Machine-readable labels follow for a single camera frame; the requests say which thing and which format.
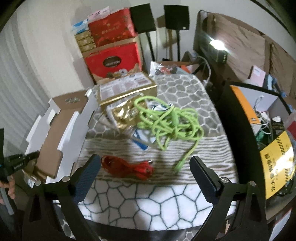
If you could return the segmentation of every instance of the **yellow sign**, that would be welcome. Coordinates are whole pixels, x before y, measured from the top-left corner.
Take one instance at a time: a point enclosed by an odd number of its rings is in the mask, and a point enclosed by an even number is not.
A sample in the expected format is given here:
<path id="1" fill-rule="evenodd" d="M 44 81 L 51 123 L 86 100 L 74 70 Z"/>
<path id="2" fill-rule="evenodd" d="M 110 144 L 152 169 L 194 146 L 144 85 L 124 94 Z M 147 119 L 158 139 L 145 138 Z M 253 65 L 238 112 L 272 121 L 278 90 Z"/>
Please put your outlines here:
<path id="1" fill-rule="evenodd" d="M 266 199 L 277 193 L 294 173 L 294 151 L 287 132 L 280 134 L 260 151 L 264 170 Z"/>

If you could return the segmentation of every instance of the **gold box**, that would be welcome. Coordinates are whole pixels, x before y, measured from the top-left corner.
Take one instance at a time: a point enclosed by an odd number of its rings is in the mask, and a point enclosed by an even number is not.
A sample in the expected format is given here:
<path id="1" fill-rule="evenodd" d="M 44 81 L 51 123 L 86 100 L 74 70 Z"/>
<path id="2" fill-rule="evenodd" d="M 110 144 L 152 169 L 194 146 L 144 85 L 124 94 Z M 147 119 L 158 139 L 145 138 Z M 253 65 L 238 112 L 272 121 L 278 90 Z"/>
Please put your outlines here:
<path id="1" fill-rule="evenodd" d="M 77 41 L 77 44 L 79 47 L 82 47 L 82 46 L 90 44 L 90 43 L 94 43 L 94 38 L 92 36 Z"/>
<path id="2" fill-rule="evenodd" d="M 87 31 L 84 31 L 84 32 L 82 32 L 80 34 L 76 34 L 75 38 L 76 38 L 76 41 L 79 41 L 79 40 L 85 39 L 85 38 L 87 38 L 89 36 L 91 36 L 91 31 L 87 30 Z"/>
<path id="3" fill-rule="evenodd" d="M 157 84 L 143 72 L 138 72 L 102 84 L 98 88 L 98 103 L 102 110 L 109 104 L 134 93 L 157 96 Z"/>
<path id="4" fill-rule="evenodd" d="M 88 45 L 84 45 L 82 47 L 79 47 L 80 48 L 80 51 L 83 53 L 83 52 L 86 52 L 86 51 L 89 51 L 89 50 L 92 50 L 96 47 L 96 44 L 95 43 L 90 43 Z"/>

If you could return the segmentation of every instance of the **screw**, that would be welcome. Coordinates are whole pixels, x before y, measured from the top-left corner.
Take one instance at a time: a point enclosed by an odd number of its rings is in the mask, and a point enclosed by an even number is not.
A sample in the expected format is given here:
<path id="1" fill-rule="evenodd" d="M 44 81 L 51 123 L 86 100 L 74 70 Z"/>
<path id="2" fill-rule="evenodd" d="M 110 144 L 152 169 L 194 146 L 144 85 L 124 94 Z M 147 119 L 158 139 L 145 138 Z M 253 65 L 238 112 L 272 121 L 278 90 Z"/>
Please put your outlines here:
<path id="1" fill-rule="evenodd" d="M 256 186 L 256 182 L 254 182 L 254 181 L 250 181 L 249 183 L 250 183 L 250 185 L 251 185 L 252 187 L 255 187 L 255 186 Z"/>
<path id="2" fill-rule="evenodd" d="M 229 182 L 229 179 L 227 177 L 222 177 L 222 178 L 220 178 L 220 180 L 223 183 L 228 183 Z"/>
<path id="3" fill-rule="evenodd" d="M 65 183 L 68 182 L 69 180 L 70 180 L 69 176 L 65 176 L 65 177 L 62 178 L 62 181 L 65 182 Z"/>
<path id="4" fill-rule="evenodd" d="M 34 183 L 35 186 L 40 186 L 41 185 L 41 181 L 40 180 L 37 180 L 35 183 Z"/>

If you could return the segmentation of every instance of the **hand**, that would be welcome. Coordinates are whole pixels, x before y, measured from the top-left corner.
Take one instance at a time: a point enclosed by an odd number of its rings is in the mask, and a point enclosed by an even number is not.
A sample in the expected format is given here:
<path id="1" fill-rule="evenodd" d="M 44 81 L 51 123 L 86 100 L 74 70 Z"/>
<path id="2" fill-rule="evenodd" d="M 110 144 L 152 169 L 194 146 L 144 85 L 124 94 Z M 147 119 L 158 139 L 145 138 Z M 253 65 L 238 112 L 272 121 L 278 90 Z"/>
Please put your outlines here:
<path id="1" fill-rule="evenodd" d="M 15 199 L 15 180 L 13 176 L 10 176 L 11 180 L 9 183 L 3 183 L 0 181 L 0 188 L 9 188 L 8 190 L 8 195 L 10 196 L 11 199 Z M 0 203 L 4 205 L 3 200 L 0 198 Z"/>

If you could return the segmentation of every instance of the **white cable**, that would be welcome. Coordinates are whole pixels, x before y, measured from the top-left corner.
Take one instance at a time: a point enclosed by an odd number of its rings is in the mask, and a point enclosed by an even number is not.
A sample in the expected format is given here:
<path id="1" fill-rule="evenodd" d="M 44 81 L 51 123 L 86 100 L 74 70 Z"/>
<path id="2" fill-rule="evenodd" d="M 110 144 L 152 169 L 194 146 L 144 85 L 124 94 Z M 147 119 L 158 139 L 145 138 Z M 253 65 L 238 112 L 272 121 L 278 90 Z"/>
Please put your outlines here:
<path id="1" fill-rule="evenodd" d="M 203 59 L 205 64 L 207 65 L 207 68 L 209 69 L 209 77 L 206 80 L 203 81 L 203 86 L 206 87 L 209 80 L 210 80 L 210 77 L 211 77 L 211 68 L 210 68 L 210 65 L 209 65 L 208 61 L 204 57 L 198 55 L 197 58 Z"/>
<path id="2" fill-rule="evenodd" d="M 271 130 L 269 128 L 269 122 L 268 120 L 266 120 L 263 116 L 262 116 L 262 113 L 266 112 L 266 111 L 262 111 L 262 112 L 259 112 L 257 110 L 258 108 L 258 105 L 259 103 L 262 101 L 262 99 L 264 98 L 263 95 L 259 96 L 256 100 L 255 100 L 255 103 L 254 103 L 254 107 L 253 107 L 253 110 L 255 111 L 255 114 L 256 116 L 258 117 L 258 119 L 260 120 L 260 130 L 259 131 L 262 131 L 264 134 L 266 135 L 271 135 Z M 267 129 L 269 130 L 269 133 L 265 132 L 263 129 L 265 129 L 267 127 Z"/>

